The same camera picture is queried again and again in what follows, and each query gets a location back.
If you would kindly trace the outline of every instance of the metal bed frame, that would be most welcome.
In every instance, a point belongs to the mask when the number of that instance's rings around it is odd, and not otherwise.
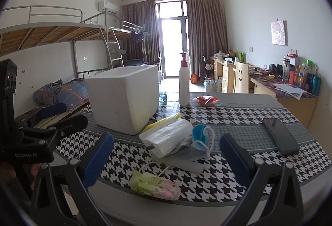
[[[75,12],[79,12],[78,14],[66,14],[66,13],[32,13],[33,8],[56,8],[56,9],[66,9],[71,10]],[[123,58],[122,54],[125,54],[126,51],[122,50],[119,44],[119,39],[117,36],[119,36],[120,33],[132,33],[132,32],[142,32],[144,30],[144,27],[138,26],[136,24],[122,21],[115,13],[107,11],[105,9],[103,12],[100,12],[94,16],[91,16],[87,19],[83,19],[83,11],[77,8],[70,8],[70,7],[62,7],[62,6],[51,6],[51,5],[30,5],[30,6],[16,6],[16,7],[10,7],[5,8],[2,11],[9,11],[13,9],[29,9],[28,14],[28,23],[18,26],[13,26],[9,28],[1,29],[2,33],[0,34],[0,51],[1,51],[1,45],[4,39],[4,34],[6,32],[16,32],[19,30],[26,29],[25,35],[22,37],[21,42],[19,43],[19,46],[16,48],[16,51],[23,49],[24,45],[26,44],[27,40],[31,39],[32,33],[37,28],[49,28],[45,34],[43,34],[43,37],[39,39],[36,43],[34,43],[33,46],[39,46],[43,44],[51,44],[51,43],[57,43],[57,42],[63,42],[63,41],[69,41],[71,44],[71,49],[73,53],[72,62],[74,64],[74,73],[75,77],[79,78],[80,75],[84,78],[85,74],[87,73],[90,76],[90,73],[96,74],[96,72],[102,72],[105,70],[110,70],[114,68],[113,62],[119,62],[120,66],[123,66]],[[121,28],[111,27],[109,25],[109,21],[107,19],[107,15],[112,15],[116,17],[119,22],[121,23]],[[67,17],[76,17],[80,19],[80,22],[78,23],[69,23],[69,22],[43,22],[43,23],[31,23],[31,17],[35,16],[45,16],[45,15],[51,15],[51,16],[67,16]],[[99,18],[100,16],[104,16],[104,25],[99,25]],[[92,24],[93,19],[97,19],[97,25]],[[65,32],[62,34],[62,36],[56,37],[55,40],[52,40],[51,42],[48,42],[49,38],[51,36],[55,36],[55,32],[61,28],[61,27],[73,27],[73,30],[70,32]],[[66,40],[65,38],[70,36],[70,34],[75,35],[75,32],[77,32],[80,29],[84,28],[90,28],[91,30],[88,30],[86,33],[78,34],[77,36],[73,36],[72,38]],[[90,70],[90,71],[78,71],[77,66],[77,58],[76,58],[76,41],[81,40],[96,40],[96,39],[102,39],[105,49],[106,49],[106,56],[107,56],[107,67],[103,69],[96,69],[96,70]],[[142,43],[142,51],[146,55],[145,51],[145,40],[143,40]]]

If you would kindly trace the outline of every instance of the wooden chair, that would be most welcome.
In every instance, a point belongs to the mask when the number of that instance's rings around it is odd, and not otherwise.
[[[235,64],[234,93],[249,93],[249,67],[247,64],[236,62]]]

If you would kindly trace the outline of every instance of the air conditioner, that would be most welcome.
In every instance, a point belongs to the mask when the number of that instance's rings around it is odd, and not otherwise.
[[[104,11],[105,9],[107,9],[107,11],[112,12],[112,13],[119,12],[119,6],[114,5],[107,1],[100,1],[98,3],[98,11]]]

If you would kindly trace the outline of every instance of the glass door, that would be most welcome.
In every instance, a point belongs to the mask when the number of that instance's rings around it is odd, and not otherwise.
[[[188,51],[185,0],[157,4],[162,71],[165,78],[179,77],[181,53]]]

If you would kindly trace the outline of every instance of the human hand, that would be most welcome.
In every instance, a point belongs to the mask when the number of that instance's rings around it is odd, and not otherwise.
[[[40,166],[41,166],[41,163],[36,163],[36,164],[32,164],[31,168],[30,168],[30,173],[34,177],[34,180],[32,181],[32,183],[30,185],[30,188],[32,191],[34,190],[34,183],[35,183]],[[15,170],[8,162],[0,163],[0,178],[3,179],[5,182],[9,182],[11,179],[16,178]]]

